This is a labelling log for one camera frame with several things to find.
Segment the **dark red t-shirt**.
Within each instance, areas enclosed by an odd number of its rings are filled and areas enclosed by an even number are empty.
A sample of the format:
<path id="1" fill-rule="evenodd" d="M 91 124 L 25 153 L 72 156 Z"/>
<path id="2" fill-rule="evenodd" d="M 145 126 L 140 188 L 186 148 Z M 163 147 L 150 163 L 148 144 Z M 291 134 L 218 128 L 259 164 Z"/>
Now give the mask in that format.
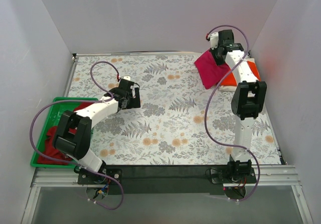
<path id="1" fill-rule="evenodd" d="M 45 168 L 72 168 L 74 166 L 68 163 L 61 162 L 61 160 L 68 162 L 73 160 L 72 158 L 66 156 L 65 154 L 53 147 L 53 138 L 56 133 L 60 117 L 64 111 L 77 111 L 86 108 L 90 105 L 91 103 L 85 102 L 64 102 L 55 104 L 52 107 L 50 107 L 42 133 L 37 143 L 37 149 L 43 154 L 55 159 L 59 159 L 60 161 L 50 160 L 35 152 L 31 160 L 32 166 Z"/>

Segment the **magenta pink t-shirt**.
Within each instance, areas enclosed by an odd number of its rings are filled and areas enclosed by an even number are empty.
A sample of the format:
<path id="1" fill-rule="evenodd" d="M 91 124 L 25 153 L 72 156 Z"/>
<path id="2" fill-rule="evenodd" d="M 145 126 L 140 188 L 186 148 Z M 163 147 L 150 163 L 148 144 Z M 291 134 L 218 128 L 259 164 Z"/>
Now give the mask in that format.
<path id="1" fill-rule="evenodd" d="M 195 61 L 195 66 L 205 89 L 216 85 L 230 70 L 230 67 L 226 63 L 217 65 L 210 50 L 205 51 Z"/>

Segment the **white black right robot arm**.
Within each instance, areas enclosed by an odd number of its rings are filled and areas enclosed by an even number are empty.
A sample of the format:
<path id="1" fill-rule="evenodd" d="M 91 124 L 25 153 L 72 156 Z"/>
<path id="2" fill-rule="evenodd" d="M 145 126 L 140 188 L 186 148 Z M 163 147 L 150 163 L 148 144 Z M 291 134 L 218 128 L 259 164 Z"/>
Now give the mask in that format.
<path id="1" fill-rule="evenodd" d="M 236 125 L 230 161 L 247 162 L 251 159 L 248 150 L 251 146 L 254 122 L 262 112 L 267 85 L 252 72 L 245 59 L 247 53 L 240 43 L 234 42 L 232 30 L 209 33 L 207 39 L 210 41 L 210 52 L 215 63 L 226 63 L 237 83 L 231 101 Z"/>

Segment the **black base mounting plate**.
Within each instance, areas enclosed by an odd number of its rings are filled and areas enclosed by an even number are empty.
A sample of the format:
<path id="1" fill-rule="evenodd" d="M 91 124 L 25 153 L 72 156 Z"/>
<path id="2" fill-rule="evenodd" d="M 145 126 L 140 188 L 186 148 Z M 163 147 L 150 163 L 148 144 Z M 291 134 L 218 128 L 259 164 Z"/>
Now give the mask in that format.
<path id="1" fill-rule="evenodd" d="M 248 175 L 232 175 L 225 165 L 114 165 L 107 166 L 102 176 L 75 167 L 79 185 L 109 185 L 110 195 L 208 193 L 223 195 L 224 184 L 254 184 L 257 181 L 252 169 Z"/>

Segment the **folded cream t-shirt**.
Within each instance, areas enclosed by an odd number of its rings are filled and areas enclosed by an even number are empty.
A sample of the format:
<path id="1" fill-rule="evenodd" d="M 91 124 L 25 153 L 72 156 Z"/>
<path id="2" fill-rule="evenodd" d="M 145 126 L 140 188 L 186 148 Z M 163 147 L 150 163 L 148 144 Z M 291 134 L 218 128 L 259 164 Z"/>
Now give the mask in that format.
<path id="1" fill-rule="evenodd" d="M 254 58 L 247 58 L 247 64 L 249 68 L 251 69 L 252 73 L 254 76 L 260 81 L 260 75 L 255 63 Z M 230 73 L 221 83 L 219 86 L 220 91 L 229 91 L 229 92 L 234 92 L 236 90 L 236 79 L 232 73 Z"/>

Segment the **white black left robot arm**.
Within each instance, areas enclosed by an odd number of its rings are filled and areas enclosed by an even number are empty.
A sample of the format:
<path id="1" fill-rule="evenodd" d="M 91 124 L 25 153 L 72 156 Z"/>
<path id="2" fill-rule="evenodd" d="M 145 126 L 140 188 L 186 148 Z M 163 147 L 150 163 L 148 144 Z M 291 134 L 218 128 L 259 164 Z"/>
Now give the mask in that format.
<path id="1" fill-rule="evenodd" d="M 126 76 L 98 102 L 77 111 L 67 110 L 60 117 L 53 147 L 89 169 L 94 183 L 103 183 L 107 172 L 102 168 L 103 161 L 90 150 L 92 129 L 120 110 L 140 108 L 139 90 L 140 86 Z"/>

